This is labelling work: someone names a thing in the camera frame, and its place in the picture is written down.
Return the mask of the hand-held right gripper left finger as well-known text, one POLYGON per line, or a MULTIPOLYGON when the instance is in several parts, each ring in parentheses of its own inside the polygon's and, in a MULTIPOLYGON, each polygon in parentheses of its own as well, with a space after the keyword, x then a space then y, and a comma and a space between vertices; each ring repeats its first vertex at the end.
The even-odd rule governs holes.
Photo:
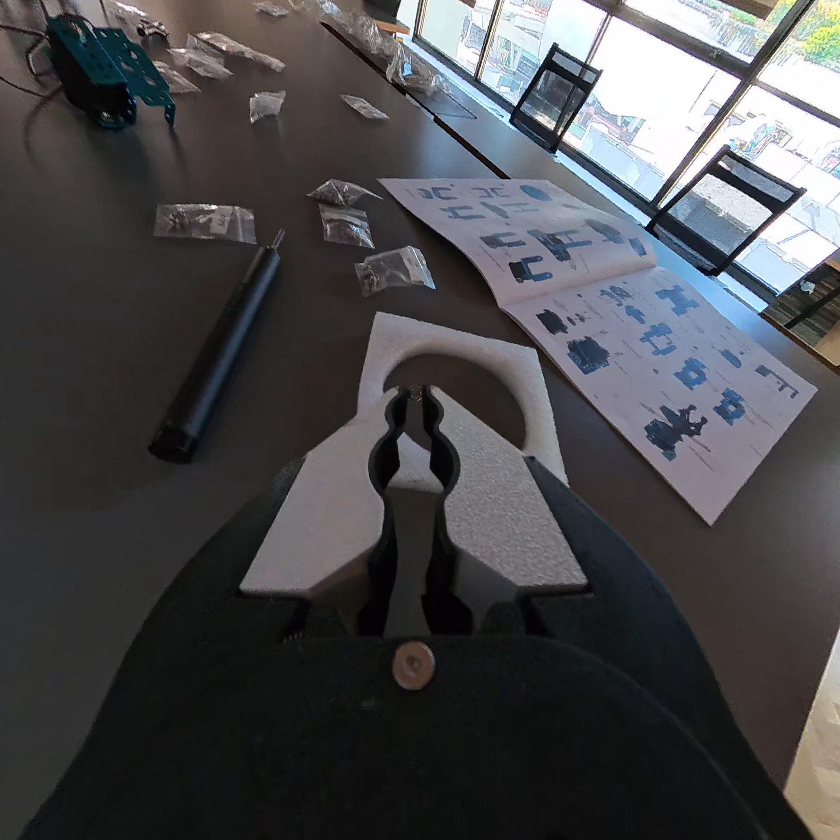
POLYGON ((357 634, 383 634, 397 567, 386 490, 400 468, 403 391, 392 388, 303 459, 239 585, 336 608, 357 634))

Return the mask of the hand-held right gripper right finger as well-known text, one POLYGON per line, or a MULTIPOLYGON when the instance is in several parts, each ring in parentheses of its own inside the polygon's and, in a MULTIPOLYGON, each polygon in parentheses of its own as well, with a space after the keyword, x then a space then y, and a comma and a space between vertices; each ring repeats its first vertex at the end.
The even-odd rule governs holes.
POLYGON ((588 580, 519 449, 427 385, 423 426, 437 498, 423 613, 432 634, 472 634, 500 602, 577 595, 588 580))

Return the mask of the white foam frame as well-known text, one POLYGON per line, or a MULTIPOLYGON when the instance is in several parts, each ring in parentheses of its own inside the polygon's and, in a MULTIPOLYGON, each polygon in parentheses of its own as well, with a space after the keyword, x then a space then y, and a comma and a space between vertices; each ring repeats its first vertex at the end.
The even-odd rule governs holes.
POLYGON ((522 453, 535 457, 569 484, 537 351, 518 344, 379 311, 374 316, 360 376, 357 417, 381 400, 385 380, 397 366, 423 354, 460 359, 493 374, 516 398, 522 411, 526 431, 522 453))

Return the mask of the black servo with blue bracket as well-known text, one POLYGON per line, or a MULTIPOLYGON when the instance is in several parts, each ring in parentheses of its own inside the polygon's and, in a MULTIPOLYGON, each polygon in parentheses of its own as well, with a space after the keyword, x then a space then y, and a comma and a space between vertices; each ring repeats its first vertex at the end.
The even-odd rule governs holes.
POLYGON ((46 18, 48 54, 66 98, 105 130, 133 126, 137 101, 163 109, 175 124, 171 90, 144 49, 122 30, 91 25, 84 17, 46 18))

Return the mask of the dark desk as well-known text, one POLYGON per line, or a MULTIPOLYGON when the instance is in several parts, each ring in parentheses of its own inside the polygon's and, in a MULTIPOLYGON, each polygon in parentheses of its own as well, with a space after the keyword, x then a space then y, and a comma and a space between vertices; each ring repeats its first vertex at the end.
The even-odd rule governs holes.
MULTIPOLYGON (((322 241, 330 177, 491 170, 305 14, 138 2, 183 43, 279 58, 106 131, 2 84, 2 838, 55 788, 121 659, 183 565, 290 460, 355 414, 378 310, 530 345, 476 269, 389 197, 378 249, 419 247, 436 291, 364 299, 358 248, 322 241), (286 91, 276 118, 249 98, 286 91), (364 119, 363 98, 390 119, 364 119), (192 465, 147 446, 254 248, 153 236, 155 208, 250 208, 282 271, 192 465)), ((668 249, 660 263, 818 391, 712 526, 541 357, 571 487, 656 569, 771 778, 788 781, 838 627, 838 376, 668 249)))

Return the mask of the white instruction booklet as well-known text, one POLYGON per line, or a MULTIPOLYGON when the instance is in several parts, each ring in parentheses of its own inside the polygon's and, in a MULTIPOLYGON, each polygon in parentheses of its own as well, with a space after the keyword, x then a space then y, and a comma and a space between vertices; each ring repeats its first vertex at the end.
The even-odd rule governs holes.
POLYGON ((632 219, 547 181, 380 183, 707 524, 817 393, 660 266, 632 219))

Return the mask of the black screwdriver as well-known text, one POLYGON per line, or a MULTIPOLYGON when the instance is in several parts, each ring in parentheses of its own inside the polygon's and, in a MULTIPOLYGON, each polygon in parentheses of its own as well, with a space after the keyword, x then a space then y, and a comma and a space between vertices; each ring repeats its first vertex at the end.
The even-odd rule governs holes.
POLYGON ((286 236, 278 230, 269 246, 258 249, 237 284, 149 444, 152 456, 187 465, 203 441, 239 352, 280 267, 286 236))

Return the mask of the long clear screw bag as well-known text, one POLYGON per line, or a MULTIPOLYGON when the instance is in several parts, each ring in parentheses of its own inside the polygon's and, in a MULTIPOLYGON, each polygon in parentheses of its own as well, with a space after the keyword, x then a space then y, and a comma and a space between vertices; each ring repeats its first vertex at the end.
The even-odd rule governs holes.
POLYGON ((327 243, 374 249, 368 214, 360 209, 319 204, 322 237, 327 243))

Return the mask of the clear screw bag white label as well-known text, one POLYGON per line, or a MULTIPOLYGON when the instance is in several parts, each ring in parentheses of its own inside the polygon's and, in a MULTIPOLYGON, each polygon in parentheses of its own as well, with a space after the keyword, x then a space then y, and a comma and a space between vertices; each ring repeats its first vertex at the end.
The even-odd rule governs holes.
POLYGON ((159 204, 153 235, 158 238, 223 240, 255 245, 254 212, 248 208, 205 203, 159 204))

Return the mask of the bag full of screws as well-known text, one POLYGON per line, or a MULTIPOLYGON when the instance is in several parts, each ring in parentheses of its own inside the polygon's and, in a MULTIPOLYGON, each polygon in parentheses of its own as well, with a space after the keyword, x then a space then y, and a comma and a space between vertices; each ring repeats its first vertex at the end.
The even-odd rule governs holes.
POLYGON ((382 196, 360 185, 333 178, 307 193, 307 197, 337 207, 353 207, 366 197, 382 200, 382 196))

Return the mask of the black chair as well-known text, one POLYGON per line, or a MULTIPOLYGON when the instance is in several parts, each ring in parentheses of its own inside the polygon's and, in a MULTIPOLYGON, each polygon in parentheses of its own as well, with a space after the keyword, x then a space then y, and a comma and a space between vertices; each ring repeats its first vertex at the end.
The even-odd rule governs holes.
POLYGON ((645 228, 717 277, 805 192, 724 145, 645 228))
POLYGON ((552 44, 511 111, 510 125, 540 148, 555 154, 602 73, 552 44))

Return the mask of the crumpled clear plastic wrap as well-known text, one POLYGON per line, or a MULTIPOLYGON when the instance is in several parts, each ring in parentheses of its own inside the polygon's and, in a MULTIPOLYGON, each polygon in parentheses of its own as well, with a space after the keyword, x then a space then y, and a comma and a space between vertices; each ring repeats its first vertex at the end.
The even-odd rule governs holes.
POLYGON ((398 2, 289 1, 434 118, 475 120, 446 75, 412 50, 398 2))

